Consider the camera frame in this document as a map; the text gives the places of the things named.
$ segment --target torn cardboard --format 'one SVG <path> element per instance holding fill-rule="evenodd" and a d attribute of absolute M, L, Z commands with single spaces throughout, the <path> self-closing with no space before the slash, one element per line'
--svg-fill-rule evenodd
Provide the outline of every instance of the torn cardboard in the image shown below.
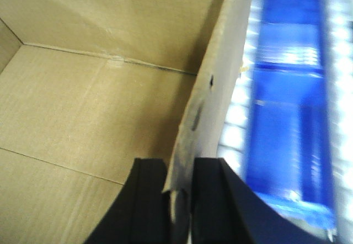
<path fill-rule="evenodd" d="M 216 157 L 242 66 L 251 0 L 224 0 L 174 145 L 164 190 L 171 192 L 175 243 L 187 237 L 195 157 Z"/>

